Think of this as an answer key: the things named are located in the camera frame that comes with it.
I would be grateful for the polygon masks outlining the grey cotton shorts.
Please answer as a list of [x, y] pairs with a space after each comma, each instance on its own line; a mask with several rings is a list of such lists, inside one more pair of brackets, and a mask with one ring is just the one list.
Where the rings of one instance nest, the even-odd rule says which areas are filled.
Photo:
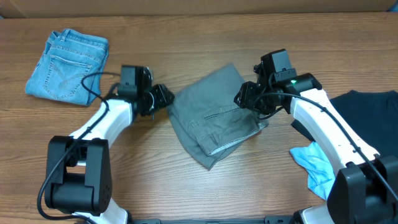
[[208, 170], [269, 125], [234, 102], [243, 83], [230, 63], [178, 92], [167, 107], [181, 145]]

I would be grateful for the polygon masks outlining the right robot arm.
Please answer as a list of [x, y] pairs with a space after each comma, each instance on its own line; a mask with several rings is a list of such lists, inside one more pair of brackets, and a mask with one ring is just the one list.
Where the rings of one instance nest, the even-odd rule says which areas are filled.
[[397, 220], [397, 158], [382, 157], [363, 141], [330, 103], [310, 73], [298, 75], [285, 49], [261, 57], [257, 82], [234, 97], [240, 108], [265, 119], [281, 109], [304, 125], [331, 163], [336, 180], [322, 205], [265, 223], [389, 223]]

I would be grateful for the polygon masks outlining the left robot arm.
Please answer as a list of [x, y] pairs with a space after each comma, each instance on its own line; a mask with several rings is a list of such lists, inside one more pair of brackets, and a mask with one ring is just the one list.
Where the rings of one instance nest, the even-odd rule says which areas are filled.
[[112, 198], [109, 149], [138, 115], [154, 116], [175, 96], [165, 85], [152, 83], [148, 67], [123, 65], [118, 76], [106, 96], [89, 91], [101, 106], [87, 123], [49, 141], [46, 178], [37, 196], [37, 210], [45, 219], [132, 223], [129, 211]]

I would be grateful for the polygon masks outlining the light blue garment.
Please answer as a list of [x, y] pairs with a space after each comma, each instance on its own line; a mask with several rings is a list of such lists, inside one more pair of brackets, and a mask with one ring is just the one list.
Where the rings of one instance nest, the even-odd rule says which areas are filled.
[[315, 195], [327, 200], [335, 182], [335, 174], [321, 147], [312, 142], [307, 147], [291, 149], [290, 154], [294, 161], [307, 171], [307, 187]]

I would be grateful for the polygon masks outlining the folded blue denim jeans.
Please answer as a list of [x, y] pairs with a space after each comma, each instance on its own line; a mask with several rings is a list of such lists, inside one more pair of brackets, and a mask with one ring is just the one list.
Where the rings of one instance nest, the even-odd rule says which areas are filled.
[[100, 91], [101, 72], [109, 55], [108, 40], [73, 29], [53, 31], [25, 93], [39, 98], [89, 106]]

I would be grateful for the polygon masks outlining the black garment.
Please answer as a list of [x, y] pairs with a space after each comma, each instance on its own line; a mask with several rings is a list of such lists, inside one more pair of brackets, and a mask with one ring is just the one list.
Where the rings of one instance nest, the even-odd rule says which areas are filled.
[[330, 100], [355, 133], [381, 156], [397, 156], [397, 92], [351, 90]]

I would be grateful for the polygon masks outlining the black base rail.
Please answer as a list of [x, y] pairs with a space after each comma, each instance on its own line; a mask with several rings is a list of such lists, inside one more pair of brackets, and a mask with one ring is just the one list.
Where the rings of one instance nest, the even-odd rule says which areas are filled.
[[271, 215], [264, 218], [199, 219], [199, 220], [161, 220], [128, 218], [127, 224], [294, 224], [293, 216]]

